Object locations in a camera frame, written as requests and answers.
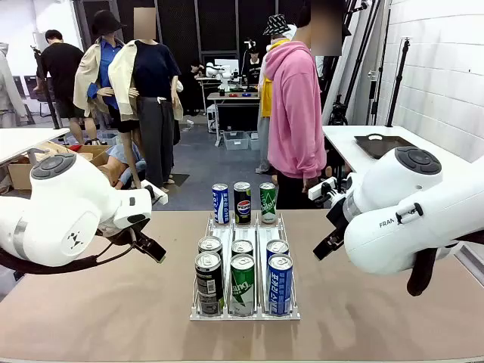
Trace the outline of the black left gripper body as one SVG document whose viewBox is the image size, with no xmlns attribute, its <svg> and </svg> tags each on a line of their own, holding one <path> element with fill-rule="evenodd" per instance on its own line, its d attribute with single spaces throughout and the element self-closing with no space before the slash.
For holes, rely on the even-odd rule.
<svg viewBox="0 0 484 363">
<path fill-rule="evenodd" d="M 144 219 L 126 228 L 118 228 L 111 222 L 100 224 L 97 236 L 104 237 L 113 244 L 145 244 L 149 237 L 143 233 L 144 227 L 150 219 Z"/>
</svg>

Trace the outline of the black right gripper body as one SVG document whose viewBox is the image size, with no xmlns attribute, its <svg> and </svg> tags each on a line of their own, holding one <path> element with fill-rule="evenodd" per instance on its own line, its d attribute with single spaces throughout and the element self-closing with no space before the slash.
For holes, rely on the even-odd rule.
<svg viewBox="0 0 484 363">
<path fill-rule="evenodd" d="M 336 202 L 327 213 L 327 219 L 335 227 L 328 236 L 330 243 L 340 243 L 344 238 L 347 219 L 343 212 L 344 202 Z"/>
</svg>

